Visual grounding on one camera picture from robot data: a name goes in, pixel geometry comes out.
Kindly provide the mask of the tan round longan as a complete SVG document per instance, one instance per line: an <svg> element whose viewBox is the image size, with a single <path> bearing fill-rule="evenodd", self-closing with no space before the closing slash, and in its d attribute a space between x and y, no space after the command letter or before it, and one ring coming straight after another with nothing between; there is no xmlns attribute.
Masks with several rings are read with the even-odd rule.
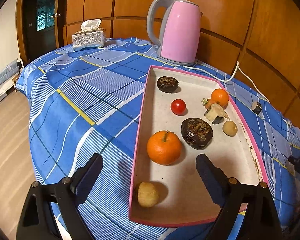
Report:
<svg viewBox="0 0 300 240"><path fill-rule="evenodd" d="M159 191L150 182L141 182L138 187L138 203L141 207L153 207L159 201Z"/></svg>
<svg viewBox="0 0 300 240"><path fill-rule="evenodd" d="M237 125L233 121L228 120L223 124L223 132L227 136L234 137L238 132Z"/></svg>

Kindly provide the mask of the dark brown mangosteen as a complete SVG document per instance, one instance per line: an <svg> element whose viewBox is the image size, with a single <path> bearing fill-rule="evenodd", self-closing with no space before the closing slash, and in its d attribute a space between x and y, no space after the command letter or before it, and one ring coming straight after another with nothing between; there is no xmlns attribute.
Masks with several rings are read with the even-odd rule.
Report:
<svg viewBox="0 0 300 240"><path fill-rule="evenodd" d="M188 118L181 124L185 142L196 150L203 150L213 138L212 127L200 118Z"/></svg>
<svg viewBox="0 0 300 240"><path fill-rule="evenodd" d="M157 80L157 87L162 92L174 93L179 87L179 82L174 77L162 76Z"/></svg>

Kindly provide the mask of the orange mandarin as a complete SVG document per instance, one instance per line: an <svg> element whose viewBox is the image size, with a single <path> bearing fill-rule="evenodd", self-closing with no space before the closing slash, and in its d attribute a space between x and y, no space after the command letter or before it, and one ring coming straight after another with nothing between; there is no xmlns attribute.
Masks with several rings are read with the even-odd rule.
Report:
<svg viewBox="0 0 300 240"><path fill-rule="evenodd" d="M179 137L170 131L158 131L147 141L149 158L160 165L170 165L181 156L182 143Z"/></svg>
<svg viewBox="0 0 300 240"><path fill-rule="evenodd" d="M221 88L217 88L217 89L212 91L211 99L215 103L217 103L220 106L222 106L223 108L225 108L228 105L228 102L229 102L229 94L227 93L226 90L221 89Z"/></svg>

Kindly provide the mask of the small orange carrot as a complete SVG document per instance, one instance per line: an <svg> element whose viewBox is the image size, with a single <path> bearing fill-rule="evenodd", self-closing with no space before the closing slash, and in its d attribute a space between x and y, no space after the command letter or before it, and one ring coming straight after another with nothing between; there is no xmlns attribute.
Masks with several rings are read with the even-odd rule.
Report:
<svg viewBox="0 0 300 240"><path fill-rule="evenodd" d="M203 99L202 103L204 105L204 107L206 108L206 111L210 108L210 106L215 103L212 99Z"/></svg>

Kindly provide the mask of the red cherry tomato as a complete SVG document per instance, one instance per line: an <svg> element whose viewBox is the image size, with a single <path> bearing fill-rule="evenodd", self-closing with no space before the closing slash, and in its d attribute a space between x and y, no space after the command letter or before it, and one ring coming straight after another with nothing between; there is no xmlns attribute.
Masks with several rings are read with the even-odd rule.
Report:
<svg viewBox="0 0 300 240"><path fill-rule="evenodd" d="M175 99L171 102L170 108L175 115L183 115L186 111L186 103L181 99Z"/></svg>

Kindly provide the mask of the blue plaid tablecloth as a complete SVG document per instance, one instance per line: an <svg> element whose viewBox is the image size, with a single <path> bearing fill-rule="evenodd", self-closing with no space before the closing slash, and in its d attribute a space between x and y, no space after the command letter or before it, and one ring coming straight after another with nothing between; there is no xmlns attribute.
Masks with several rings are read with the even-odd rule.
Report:
<svg viewBox="0 0 300 240"><path fill-rule="evenodd" d="M56 183L94 153L102 155L102 172L79 207L96 239L202 239L211 227L155 228L128 219L133 151L151 65L172 66L157 57L148 41L109 39L101 49L74 51L68 45L42 55L25 67L17 83L30 105L30 151L38 181ZM192 72L224 80L257 142L287 232L300 199L300 174L287 159L300 157L300 129L271 102L221 70L199 61ZM259 115L251 110L254 101L262 105Z"/></svg>

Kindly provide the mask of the pink rimmed white tray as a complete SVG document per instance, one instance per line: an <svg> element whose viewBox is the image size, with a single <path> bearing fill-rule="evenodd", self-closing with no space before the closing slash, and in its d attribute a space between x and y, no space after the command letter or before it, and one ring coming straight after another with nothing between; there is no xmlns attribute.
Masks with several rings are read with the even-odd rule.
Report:
<svg viewBox="0 0 300 240"><path fill-rule="evenodd" d="M174 77L179 87L174 93L162 92L157 80L162 76ZM180 158L171 165L159 165L149 158L146 148L149 138L158 131L170 131L181 136L181 124L187 118L204 118L202 99L220 88L215 79L179 69L151 66L142 98L132 168L129 218L131 221L158 227L175 228L212 222L220 207L215 204L196 170L199 150L183 143ZM183 115L175 115L171 102L181 99L186 103ZM230 100L226 113L238 128L234 137L223 132L222 124L212 126L213 138L203 149L215 167L228 177L243 184L257 185L267 181L266 169L254 136L242 113ZM138 187L150 182L159 191L159 201L153 207L138 203Z"/></svg>

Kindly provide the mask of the small wooden stool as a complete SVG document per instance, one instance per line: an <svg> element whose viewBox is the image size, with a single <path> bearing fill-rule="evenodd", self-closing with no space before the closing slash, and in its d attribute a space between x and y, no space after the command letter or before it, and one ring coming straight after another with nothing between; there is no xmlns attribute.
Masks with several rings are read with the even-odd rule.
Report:
<svg viewBox="0 0 300 240"><path fill-rule="evenodd" d="M14 91L15 92L17 92L16 85L17 85L19 77L20 77L20 74L17 74L14 77L12 77L12 82L13 82L13 87L14 87Z"/></svg>

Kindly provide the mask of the white low bench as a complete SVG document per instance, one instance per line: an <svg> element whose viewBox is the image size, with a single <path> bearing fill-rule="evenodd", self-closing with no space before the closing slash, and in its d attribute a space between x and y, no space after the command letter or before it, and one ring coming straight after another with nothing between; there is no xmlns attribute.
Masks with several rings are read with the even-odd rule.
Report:
<svg viewBox="0 0 300 240"><path fill-rule="evenodd" d="M10 88L15 87L13 78L17 77L23 71L23 68L22 59L16 59L0 72L0 101L7 96Z"/></svg>

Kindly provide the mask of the pink electric kettle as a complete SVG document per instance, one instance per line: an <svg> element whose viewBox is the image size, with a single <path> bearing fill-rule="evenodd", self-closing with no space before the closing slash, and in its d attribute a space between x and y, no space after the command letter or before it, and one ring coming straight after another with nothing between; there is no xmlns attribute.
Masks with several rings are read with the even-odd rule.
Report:
<svg viewBox="0 0 300 240"><path fill-rule="evenodd" d="M165 8L165 13L156 37L153 24L160 7ZM193 65L200 38L200 17L200 7L193 2L154 0L147 15L147 34L157 46L158 57L179 65Z"/></svg>

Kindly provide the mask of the white embossed tissue box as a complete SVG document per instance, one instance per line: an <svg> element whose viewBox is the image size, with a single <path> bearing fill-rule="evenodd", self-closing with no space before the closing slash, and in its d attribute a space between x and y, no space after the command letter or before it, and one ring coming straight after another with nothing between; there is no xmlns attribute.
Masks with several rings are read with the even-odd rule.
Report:
<svg viewBox="0 0 300 240"><path fill-rule="evenodd" d="M84 48L102 48L106 42L105 29L101 27L101 19L86 20L81 24L80 31L72 35L74 51Z"/></svg>

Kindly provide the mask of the dark wooden door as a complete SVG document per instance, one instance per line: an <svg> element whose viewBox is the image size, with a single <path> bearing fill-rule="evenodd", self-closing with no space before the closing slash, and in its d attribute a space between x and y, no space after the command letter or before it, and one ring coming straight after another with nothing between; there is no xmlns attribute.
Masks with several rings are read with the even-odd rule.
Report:
<svg viewBox="0 0 300 240"><path fill-rule="evenodd" d="M55 2L23 0L23 32L29 61L56 49Z"/></svg>

